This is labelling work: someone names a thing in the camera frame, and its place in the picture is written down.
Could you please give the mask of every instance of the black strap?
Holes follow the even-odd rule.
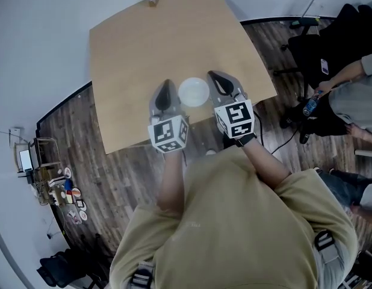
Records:
[[[319,252],[333,244],[335,244],[335,240],[329,230],[319,232],[314,238],[314,245]]]
[[[138,269],[131,278],[131,285],[137,288],[150,289],[152,282],[152,273],[147,269]]]

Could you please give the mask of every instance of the jeans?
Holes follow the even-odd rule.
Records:
[[[318,175],[335,195],[338,202],[345,207],[350,207],[352,204],[359,205],[364,190],[368,185],[372,184],[372,179],[357,173],[339,170],[326,173],[320,170]]]
[[[307,134],[316,134],[322,137],[347,134],[346,123],[336,116],[329,105],[329,93],[320,98],[316,109],[311,114],[311,117],[316,117],[316,119],[308,119],[302,113],[308,101],[301,102],[296,107],[290,109],[289,112],[289,118],[292,121],[303,122],[303,129]]]

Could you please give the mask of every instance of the black baseboard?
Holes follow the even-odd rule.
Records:
[[[242,26],[251,25],[252,23],[260,23],[260,22],[279,22],[279,21],[290,21],[290,20],[297,20],[301,16],[286,16],[286,17],[269,17],[269,18],[260,18],[260,19],[251,19],[251,20],[244,20],[240,22]],[[336,19],[336,17],[328,17],[328,16],[320,16],[320,19]]]
[[[66,102],[68,102],[70,99],[74,98],[76,95],[78,95],[79,93],[81,93],[83,90],[87,89],[88,87],[90,87],[92,85],[92,81],[90,81],[88,84],[85,84],[83,87],[79,88],[79,90],[75,91],[74,93],[72,93],[68,98],[64,99],[63,101],[61,101],[58,105],[56,105],[53,109],[51,109],[50,111],[48,111],[47,114],[45,114],[38,122],[36,122],[36,137],[39,138],[40,137],[40,124],[45,120],[47,119],[55,110],[59,109],[61,106],[63,106]]]

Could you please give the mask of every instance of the arm of person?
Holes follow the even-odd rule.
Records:
[[[275,192],[293,215],[310,224],[315,234],[324,230],[332,233],[343,262],[340,265],[341,272],[345,277],[356,259],[358,239],[349,216],[317,172],[309,169],[293,173]],[[342,280],[343,275],[338,274],[336,279]]]
[[[174,234],[184,210],[182,152],[165,155],[163,181],[156,206],[138,206],[127,226],[110,268],[111,288],[122,288],[142,261]]]
[[[352,205],[350,210],[372,224],[372,210],[364,209],[359,205]]]
[[[362,57],[361,60],[348,64],[340,70],[331,80],[321,82],[315,92],[322,90],[320,97],[329,93],[336,85],[346,81],[356,81],[363,76],[372,75],[372,54]]]
[[[346,124],[347,132],[354,138],[360,138],[372,144],[372,133],[366,129],[358,127],[356,124]]]
[[[157,196],[161,210],[178,214],[184,212],[185,190],[182,174],[182,150],[169,152],[165,156],[162,185]]]
[[[253,138],[242,147],[261,180],[274,190],[291,172],[272,156],[257,139]]]
[[[340,70],[331,80],[321,82],[314,90],[315,93],[322,91],[320,97],[329,93],[336,85],[346,81],[353,81],[365,75],[361,60],[348,64],[345,68]]]

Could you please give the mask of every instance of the person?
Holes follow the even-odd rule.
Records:
[[[305,144],[311,134],[319,136],[346,135],[372,143],[372,54],[355,61],[329,81],[315,89],[320,100],[311,117],[302,113],[306,101],[290,108],[282,116],[280,126],[303,122],[300,142]]]
[[[254,136],[236,145],[190,164],[185,180],[182,152],[165,154],[157,204],[136,207],[111,288],[339,286],[357,236],[333,194],[315,170],[292,174]]]
[[[316,171],[342,206],[372,224],[372,179],[335,169]]]

